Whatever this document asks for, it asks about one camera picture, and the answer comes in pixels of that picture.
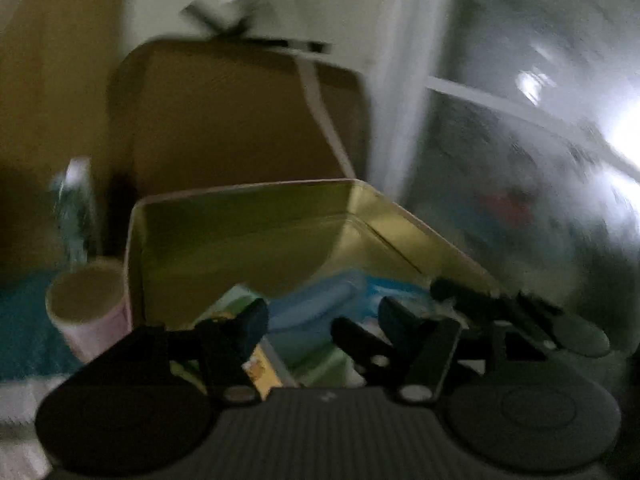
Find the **white paper cup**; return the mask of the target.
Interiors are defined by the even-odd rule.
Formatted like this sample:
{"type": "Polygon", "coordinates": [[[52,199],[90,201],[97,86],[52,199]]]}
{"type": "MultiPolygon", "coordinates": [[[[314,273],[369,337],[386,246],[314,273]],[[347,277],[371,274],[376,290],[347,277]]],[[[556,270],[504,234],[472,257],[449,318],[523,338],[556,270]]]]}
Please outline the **white paper cup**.
{"type": "Polygon", "coordinates": [[[97,258],[72,266],[48,287],[46,311],[73,355],[91,362],[131,332],[124,265],[97,258]]]}

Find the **green drink carton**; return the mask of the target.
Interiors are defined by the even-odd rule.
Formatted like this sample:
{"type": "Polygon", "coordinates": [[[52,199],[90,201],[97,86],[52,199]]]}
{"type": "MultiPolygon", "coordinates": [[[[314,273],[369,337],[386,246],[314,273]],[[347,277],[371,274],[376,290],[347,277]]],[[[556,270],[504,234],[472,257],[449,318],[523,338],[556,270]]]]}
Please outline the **green drink carton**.
{"type": "Polygon", "coordinates": [[[53,213],[71,266],[87,263],[99,252],[98,212],[91,159],[72,158],[50,184],[53,213]]]}

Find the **large brown cardboard panel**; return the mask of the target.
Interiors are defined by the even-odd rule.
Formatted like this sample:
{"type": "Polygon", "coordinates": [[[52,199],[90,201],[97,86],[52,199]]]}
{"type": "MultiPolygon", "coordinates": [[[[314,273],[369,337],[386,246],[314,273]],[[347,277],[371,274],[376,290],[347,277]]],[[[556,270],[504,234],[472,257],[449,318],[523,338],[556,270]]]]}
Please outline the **large brown cardboard panel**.
{"type": "Polygon", "coordinates": [[[107,130],[122,0],[1,0],[1,274],[62,258],[48,188],[107,130]]]}

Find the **yellow card packet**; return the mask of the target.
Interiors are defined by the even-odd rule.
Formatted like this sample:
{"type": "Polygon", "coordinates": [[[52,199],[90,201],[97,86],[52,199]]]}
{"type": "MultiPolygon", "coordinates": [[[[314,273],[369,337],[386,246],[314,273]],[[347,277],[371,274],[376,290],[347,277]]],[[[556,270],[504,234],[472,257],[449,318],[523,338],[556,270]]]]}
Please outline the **yellow card packet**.
{"type": "Polygon", "coordinates": [[[250,378],[262,400],[273,388],[281,388],[284,381],[278,369],[280,362],[270,343],[262,340],[253,350],[250,358],[243,364],[243,370],[250,378]]]}

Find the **small green pineapple box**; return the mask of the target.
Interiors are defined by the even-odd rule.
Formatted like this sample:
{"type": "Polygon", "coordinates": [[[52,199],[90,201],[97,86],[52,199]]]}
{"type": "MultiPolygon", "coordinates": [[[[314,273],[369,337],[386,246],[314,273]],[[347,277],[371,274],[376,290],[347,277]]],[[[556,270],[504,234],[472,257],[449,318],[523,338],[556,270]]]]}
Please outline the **small green pineapple box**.
{"type": "Polygon", "coordinates": [[[209,318],[233,318],[262,296],[244,285],[234,285],[209,306],[193,325],[209,318]]]}

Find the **frosted floral glass door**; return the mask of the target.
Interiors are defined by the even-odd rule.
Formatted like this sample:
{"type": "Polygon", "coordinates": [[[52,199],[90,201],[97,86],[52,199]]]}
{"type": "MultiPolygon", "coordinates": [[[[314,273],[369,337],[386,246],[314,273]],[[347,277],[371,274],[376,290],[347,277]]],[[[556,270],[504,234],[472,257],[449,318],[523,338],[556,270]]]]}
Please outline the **frosted floral glass door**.
{"type": "Polygon", "coordinates": [[[639,344],[639,0],[385,0],[368,179],[639,344]]]}

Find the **pink tin box gold interior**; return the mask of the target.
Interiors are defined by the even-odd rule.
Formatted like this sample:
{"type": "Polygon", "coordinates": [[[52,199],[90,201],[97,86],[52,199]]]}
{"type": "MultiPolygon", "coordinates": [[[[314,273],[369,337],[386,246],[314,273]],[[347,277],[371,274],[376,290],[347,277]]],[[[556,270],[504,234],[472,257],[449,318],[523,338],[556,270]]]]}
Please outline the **pink tin box gold interior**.
{"type": "Polygon", "coordinates": [[[228,289],[267,299],[348,270],[424,285],[498,282],[360,180],[261,183],[150,196],[132,210],[126,279],[134,324],[178,330],[228,289]]]}

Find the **light green soft cloth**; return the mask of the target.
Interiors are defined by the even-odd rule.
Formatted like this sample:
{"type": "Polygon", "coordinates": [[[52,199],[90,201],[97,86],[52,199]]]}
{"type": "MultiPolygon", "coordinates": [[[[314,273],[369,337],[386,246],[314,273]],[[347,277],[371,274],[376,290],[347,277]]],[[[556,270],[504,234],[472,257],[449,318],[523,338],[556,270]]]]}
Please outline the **light green soft cloth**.
{"type": "Polygon", "coordinates": [[[292,369],[299,385],[307,388],[359,388],[366,384],[354,361],[340,349],[326,349],[292,369]]]}

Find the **teal knitted cloth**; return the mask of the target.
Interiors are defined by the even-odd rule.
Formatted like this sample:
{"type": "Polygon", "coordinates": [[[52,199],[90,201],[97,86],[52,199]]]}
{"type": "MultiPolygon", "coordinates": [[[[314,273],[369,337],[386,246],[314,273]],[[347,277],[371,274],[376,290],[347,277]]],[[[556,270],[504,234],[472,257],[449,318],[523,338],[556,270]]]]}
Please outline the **teal knitted cloth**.
{"type": "Polygon", "coordinates": [[[66,376],[81,366],[47,315],[46,292],[57,276],[38,272],[2,290],[1,382],[66,376]]]}

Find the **blue soft pouch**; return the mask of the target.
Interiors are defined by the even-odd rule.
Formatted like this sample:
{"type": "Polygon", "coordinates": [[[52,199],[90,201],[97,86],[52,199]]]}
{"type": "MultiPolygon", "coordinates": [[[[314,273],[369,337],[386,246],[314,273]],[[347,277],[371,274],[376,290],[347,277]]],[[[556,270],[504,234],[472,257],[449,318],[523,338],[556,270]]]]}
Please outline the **blue soft pouch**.
{"type": "Polygon", "coordinates": [[[334,318],[368,316],[366,291],[366,276],[349,270],[269,301],[267,340],[291,373],[329,348],[334,318]]]}

